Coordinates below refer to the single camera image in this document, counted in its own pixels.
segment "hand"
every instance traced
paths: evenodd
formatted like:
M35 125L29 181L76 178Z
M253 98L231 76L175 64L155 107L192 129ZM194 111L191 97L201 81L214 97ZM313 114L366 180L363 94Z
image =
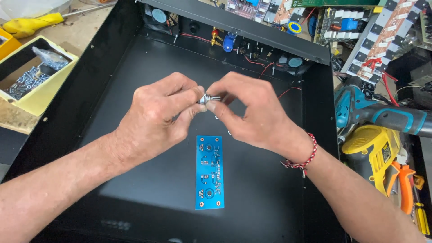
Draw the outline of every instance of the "hand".
M295 163L304 163L311 155L311 138L288 118L269 82L230 72L213 83L207 94L225 97L223 102L210 101L206 106L236 140L273 151ZM235 98L247 106L243 118L227 106Z
M110 134L109 150L127 169L167 151L187 137L192 118L207 110L197 104L203 95L204 88L181 73L138 88Z

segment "teal cordless drill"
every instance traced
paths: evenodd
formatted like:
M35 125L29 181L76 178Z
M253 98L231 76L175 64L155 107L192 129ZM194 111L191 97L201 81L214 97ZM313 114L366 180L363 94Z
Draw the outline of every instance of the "teal cordless drill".
M416 109L387 106L377 101L367 100L361 91L361 85L362 80L354 76L335 93L338 128L368 121L396 131L432 138L430 114Z

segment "yellow box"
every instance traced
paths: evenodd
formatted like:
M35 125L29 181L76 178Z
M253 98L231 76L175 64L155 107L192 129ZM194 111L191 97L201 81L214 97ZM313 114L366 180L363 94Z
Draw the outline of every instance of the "yellow box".
M69 59L70 62L20 100L16 100L4 90L11 87L25 71L42 63L33 53L33 46L43 50L54 50ZM66 80L78 59L77 56L65 51L45 37L38 36L0 61L0 96L28 113L40 116Z
M0 60L2 60L14 50L18 49L21 43L2 28L0 28L0 36L6 39L6 41L0 45Z

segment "braided bracelet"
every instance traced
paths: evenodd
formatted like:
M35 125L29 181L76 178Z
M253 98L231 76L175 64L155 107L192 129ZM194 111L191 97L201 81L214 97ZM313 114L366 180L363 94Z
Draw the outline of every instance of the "braided bracelet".
M312 135L312 133L308 133L308 135L312 138L314 142L314 149L312 151L312 155L309 157L309 159L306 162L304 162L303 164L296 164L290 161L289 159L285 159L285 162L281 161L283 166L285 166L286 168L300 169L303 172L303 178L305 178L306 175L308 174L306 172L305 166L308 165L315 158L315 155L317 154L317 140Z

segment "green circuit board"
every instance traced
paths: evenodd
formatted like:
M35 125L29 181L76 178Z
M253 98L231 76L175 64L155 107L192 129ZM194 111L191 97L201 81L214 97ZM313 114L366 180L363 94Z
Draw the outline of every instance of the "green circuit board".
M293 0L292 7L384 6L386 0Z

